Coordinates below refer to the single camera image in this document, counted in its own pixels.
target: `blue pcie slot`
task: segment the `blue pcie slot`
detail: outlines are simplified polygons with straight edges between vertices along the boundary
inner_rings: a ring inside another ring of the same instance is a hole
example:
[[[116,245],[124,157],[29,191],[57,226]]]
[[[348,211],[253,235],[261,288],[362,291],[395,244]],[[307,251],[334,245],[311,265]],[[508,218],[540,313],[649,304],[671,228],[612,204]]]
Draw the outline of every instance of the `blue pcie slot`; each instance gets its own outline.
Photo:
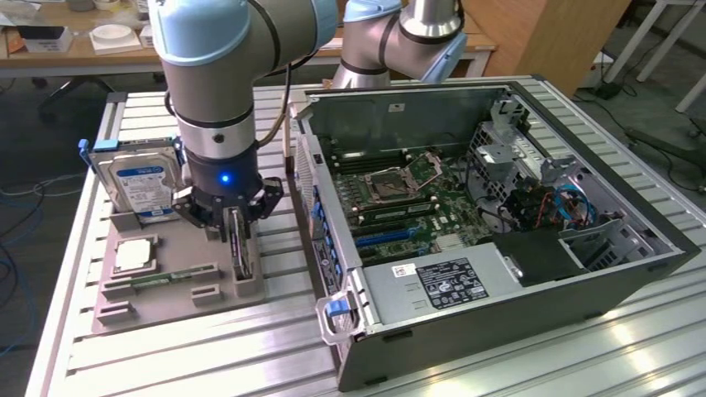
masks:
[[[400,240],[407,240],[416,234],[416,229],[411,227],[407,230],[400,232],[392,232],[383,234],[380,236],[362,237],[355,241],[355,246],[358,248],[363,246],[374,246],[376,244],[384,244],[386,242],[399,242]]]

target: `light blue joint cover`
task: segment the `light blue joint cover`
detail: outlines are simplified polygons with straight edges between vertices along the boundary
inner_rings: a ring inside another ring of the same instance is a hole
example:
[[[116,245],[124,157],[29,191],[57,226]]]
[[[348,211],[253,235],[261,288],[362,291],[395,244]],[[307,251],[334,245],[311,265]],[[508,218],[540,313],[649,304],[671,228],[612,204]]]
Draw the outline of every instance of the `light blue joint cover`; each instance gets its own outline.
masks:
[[[164,61],[199,66],[227,55],[251,28],[247,0],[149,0],[155,49]]]
[[[380,18],[402,9],[402,0],[348,0],[343,22]]]
[[[311,5],[316,15],[316,51],[334,39],[339,25],[339,4],[335,0],[311,0]]]
[[[426,84],[439,84],[448,78],[454,72],[455,66],[462,59],[463,52],[466,51],[466,33],[460,33],[454,40],[448,43],[443,49],[442,54],[434,61],[427,74],[422,77],[422,82]]]

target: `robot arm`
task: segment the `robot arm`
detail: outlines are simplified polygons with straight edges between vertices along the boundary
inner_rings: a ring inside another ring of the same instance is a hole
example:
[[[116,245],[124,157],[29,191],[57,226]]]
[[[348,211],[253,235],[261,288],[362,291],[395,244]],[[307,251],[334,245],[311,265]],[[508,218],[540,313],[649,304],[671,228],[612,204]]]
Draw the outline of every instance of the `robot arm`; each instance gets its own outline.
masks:
[[[282,181],[257,174],[265,142],[256,139],[252,83],[334,38],[338,7],[334,0],[152,0],[149,19],[191,185],[173,208],[217,232],[224,208],[239,207],[252,222],[283,196]]]
[[[390,84],[390,69],[428,84],[450,75],[466,50],[459,0],[350,0],[335,88]]]

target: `blue clip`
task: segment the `blue clip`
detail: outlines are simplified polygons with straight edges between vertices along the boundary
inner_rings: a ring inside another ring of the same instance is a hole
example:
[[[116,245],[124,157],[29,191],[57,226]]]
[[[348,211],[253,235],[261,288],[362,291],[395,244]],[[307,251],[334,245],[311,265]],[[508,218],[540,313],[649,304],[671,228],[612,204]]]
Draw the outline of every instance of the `blue clip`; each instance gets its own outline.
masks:
[[[348,313],[351,308],[346,300],[335,300],[327,303],[327,316],[336,317]]]
[[[101,141],[96,141],[96,144],[92,146],[92,151],[116,151],[119,145],[120,142],[117,139],[104,139]]]
[[[91,157],[88,156],[88,146],[89,145],[91,145],[91,142],[87,139],[81,139],[79,141],[79,156],[85,162],[85,164],[91,167],[92,172],[96,172],[96,169],[92,166]]]

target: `open computer chassis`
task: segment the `open computer chassis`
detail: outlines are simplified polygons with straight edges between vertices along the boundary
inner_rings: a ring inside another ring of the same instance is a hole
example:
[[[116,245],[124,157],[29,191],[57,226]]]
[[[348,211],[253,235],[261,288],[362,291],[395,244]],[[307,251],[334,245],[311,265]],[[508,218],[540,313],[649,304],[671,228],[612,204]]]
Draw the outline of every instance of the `open computer chassis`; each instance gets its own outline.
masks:
[[[340,390],[603,315],[698,253],[512,81],[295,102],[292,200]],[[551,156],[539,129],[571,150]]]

